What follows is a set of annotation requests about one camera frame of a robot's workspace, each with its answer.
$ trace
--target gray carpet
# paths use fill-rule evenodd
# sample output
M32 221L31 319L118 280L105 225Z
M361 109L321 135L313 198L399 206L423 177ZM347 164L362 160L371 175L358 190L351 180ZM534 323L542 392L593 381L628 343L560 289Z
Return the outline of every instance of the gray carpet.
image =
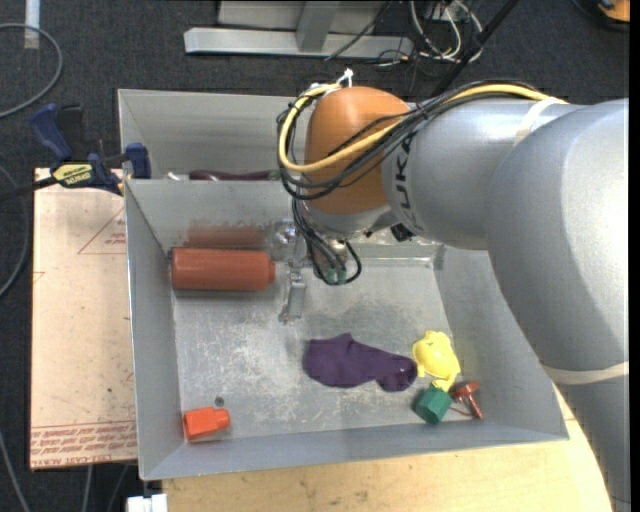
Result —
M65 64L55 87L36 104L0 119L0 165L18 185L31 169L52 162L32 138L28 119L48 102L82 104L87 138L104 140L107 154L119 151L116 91L119 88L235 92L292 96L312 81L339 76L350 65L360 84L381 87L406 100L428 95L445 71L426 65L417 74L388 72L370 64L336 59L252 56L186 56L183 33L213 23L215 2L169 0L42 0L41 27L60 44ZM502 1L479 2L486 23ZM24 22L24 0L0 2L0 24ZM394 5L379 30L393 32L407 22L406 2ZM19 31L0 32L0 111L42 88L55 71L55 52L43 42L25 51ZM571 0L521 0L489 40L485 52L454 85L485 78L517 78L578 104L629 94L629 34L607 30ZM0 175L0 193L10 189ZM20 202L0 205L0 286L18 258L23 231ZM31 336L31 263L0 297L0 428L17 477L34 511L79 510L85 469L32 473L27 466ZM121 467L96 466L89 510L102 511ZM141 492L135 471L122 494ZM0 464L0 511L20 510Z

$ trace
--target orange cylinder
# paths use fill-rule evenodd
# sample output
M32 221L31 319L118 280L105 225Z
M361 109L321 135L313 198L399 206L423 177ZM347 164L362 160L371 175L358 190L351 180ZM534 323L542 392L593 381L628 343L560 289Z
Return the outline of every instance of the orange cylinder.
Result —
M171 285L176 290L260 291L276 266L262 251L174 248Z

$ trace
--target orange block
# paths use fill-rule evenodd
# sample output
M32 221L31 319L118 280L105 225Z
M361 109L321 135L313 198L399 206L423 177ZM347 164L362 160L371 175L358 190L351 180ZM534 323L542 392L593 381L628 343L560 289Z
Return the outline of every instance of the orange block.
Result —
M229 428L231 418L226 409L203 407L187 411L183 416L184 434L187 441L195 441Z

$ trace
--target green cube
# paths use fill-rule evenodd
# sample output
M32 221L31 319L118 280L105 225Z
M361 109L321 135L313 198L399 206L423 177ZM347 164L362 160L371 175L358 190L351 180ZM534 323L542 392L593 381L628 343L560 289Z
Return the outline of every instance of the green cube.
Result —
M415 413L431 425L440 423L453 400L449 393L429 386L415 405Z

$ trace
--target purple cloth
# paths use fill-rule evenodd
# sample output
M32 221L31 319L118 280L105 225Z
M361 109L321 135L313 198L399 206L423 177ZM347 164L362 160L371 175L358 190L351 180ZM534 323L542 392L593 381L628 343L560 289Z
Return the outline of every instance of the purple cloth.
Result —
M349 333L311 340L302 366L312 379L337 388L375 380L385 391L404 391L417 376L412 359L359 343Z

